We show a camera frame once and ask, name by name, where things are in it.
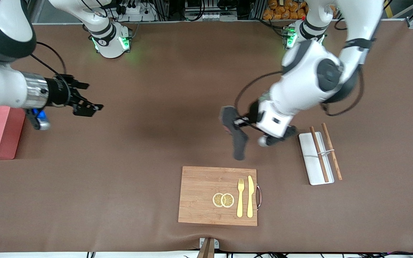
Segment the brown tablecloth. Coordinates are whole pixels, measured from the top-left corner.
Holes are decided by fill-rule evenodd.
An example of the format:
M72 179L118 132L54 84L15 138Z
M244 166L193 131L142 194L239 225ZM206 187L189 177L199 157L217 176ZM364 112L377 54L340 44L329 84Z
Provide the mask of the brown tablecloth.
M248 129L238 162L218 122L247 82L280 68L270 28L145 24L131 53L111 60L81 26L35 29L105 108L92 118L48 108L45 132L25 124L16 159L0 161L0 252L167 251L196 248L199 237L238 252L413 251L413 29L404 21L382 22L356 108L330 118L315 107L293 120L301 132L328 125L344 180L323 186L309 185L296 137L262 148ZM338 54L345 36L330 28L324 45ZM61 70L45 47L35 53ZM14 67L52 76L31 58ZM252 87L241 111L277 79ZM184 165L256 168L258 227L178 223Z

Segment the brown table surface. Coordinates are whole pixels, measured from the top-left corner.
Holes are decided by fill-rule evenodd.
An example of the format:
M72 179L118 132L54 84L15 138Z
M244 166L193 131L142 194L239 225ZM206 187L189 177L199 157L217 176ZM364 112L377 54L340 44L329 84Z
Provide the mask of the brown table surface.
M0 252L167 251L196 248L200 237L237 252L413 251L413 29L404 21L382 22L355 109L330 118L315 107L293 120L301 132L328 125L344 180L323 186L309 185L297 137L262 148L247 129L239 162L218 122L246 83L280 68L270 28L145 24L132 52L112 60L81 26L35 29L90 83L83 96L105 108L92 118L48 108L45 132L25 124L16 159L0 161ZM346 31L328 34L338 54ZM48 49L35 53L60 71ZM14 67L52 76L31 58ZM277 79L251 88L242 111ZM182 166L256 168L258 227L178 223Z

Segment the wooden chopstick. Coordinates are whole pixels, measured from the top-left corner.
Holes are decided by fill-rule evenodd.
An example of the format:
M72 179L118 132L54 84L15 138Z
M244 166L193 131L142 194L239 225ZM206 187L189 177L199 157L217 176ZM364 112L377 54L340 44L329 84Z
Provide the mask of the wooden chopstick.
M341 169L339 168L339 164L337 163L336 153L334 152L334 148L332 147L331 137L329 137L328 128L326 127L325 123L322 123L321 126L323 126L324 135L326 137L326 140L328 141L328 148L332 150L332 160L334 160L334 167L336 167L337 178L339 178L339 180L342 180Z
M313 142L315 143L315 148L318 153L318 160L320 160L320 165L321 165L321 170L323 171L324 181L325 183L328 183L329 182L328 174L326 173L326 168L324 167L323 155L321 155L320 153L321 152L320 146L318 145L317 136L315 134L315 129L313 128L313 126L310 127L310 132L312 133Z

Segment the yellow knife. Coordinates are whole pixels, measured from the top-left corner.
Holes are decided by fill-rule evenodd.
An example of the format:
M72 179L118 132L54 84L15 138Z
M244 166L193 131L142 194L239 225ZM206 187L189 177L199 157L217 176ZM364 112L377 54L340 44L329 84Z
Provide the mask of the yellow knife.
M251 178L251 176L248 176L248 208L247 208L247 216L253 217L253 201L252 201L252 197L253 197L253 193L254 193L254 183L253 183L253 179Z

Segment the lemon slice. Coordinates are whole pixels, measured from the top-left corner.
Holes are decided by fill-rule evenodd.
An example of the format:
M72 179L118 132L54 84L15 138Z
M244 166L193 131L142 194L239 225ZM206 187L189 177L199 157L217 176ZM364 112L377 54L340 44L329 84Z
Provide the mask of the lemon slice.
M223 204L221 204L221 199L223 198L223 194L222 193L215 193L213 195L213 204L216 207L223 207Z
M221 204L223 205L224 208L230 208L234 204L234 197L232 194L225 193L221 197Z

